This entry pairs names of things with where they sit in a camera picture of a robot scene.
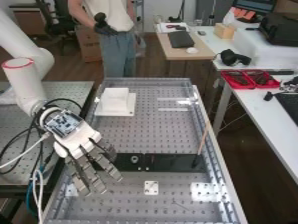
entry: box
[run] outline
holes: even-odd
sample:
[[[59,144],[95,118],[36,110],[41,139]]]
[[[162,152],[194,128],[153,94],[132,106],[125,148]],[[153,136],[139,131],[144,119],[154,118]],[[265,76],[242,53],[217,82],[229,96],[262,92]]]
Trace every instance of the box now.
[[[236,28],[233,26],[225,26],[222,23],[216,24],[214,34],[221,39],[233,39]]]
[[[81,48],[81,57],[85,62],[101,61],[100,37],[89,28],[76,28],[77,40]]]

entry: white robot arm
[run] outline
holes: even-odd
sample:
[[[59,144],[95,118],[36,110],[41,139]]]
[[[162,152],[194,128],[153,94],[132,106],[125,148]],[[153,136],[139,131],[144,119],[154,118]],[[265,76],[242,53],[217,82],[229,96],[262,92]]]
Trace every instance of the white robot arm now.
[[[52,68],[53,56],[35,45],[1,10],[0,30],[0,46],[15,58],[3,63],[3,69],[12,85],[9,91],[15,91],[16,103],[36,125],[52,133],[55,150],[65,158],[79,192],[83,195],[92,190],[104,193],[107,187],[96,167],[101,166],[117,181],[123,179],[112,163],[116,159],[115,148],[83,118],[47,101],[41,79]],[[11,102],[5,101],[5,97],[5,94],[0,96],[0,104]]]

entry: red box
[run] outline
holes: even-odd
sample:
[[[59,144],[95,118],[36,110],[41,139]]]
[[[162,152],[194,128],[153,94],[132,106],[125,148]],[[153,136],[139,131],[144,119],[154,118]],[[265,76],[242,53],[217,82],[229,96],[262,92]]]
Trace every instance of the red box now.
[[[233,89],[254,89],[256,83],[242,71],[222,71],[221,75]]]
[[[245,70],[244,73],[253,80],[257,88],[260,89],[280,88],[280,82],[270,76],[270,74],[266,71]]]

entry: computer monitor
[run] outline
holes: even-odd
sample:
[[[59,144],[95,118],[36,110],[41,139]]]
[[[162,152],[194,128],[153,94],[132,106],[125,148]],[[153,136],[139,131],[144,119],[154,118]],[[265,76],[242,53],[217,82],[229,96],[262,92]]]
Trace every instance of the computer monitor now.
[[[234,0],[233,6],[256,11],[258,14],[273,12],[277,0]]]

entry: keyboard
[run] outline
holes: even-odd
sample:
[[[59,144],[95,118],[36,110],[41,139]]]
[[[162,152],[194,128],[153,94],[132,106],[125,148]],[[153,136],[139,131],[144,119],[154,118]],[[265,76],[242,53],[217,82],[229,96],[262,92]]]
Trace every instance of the keyboard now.
[[[298,126],[298,93],[278,93],[276,97]]]

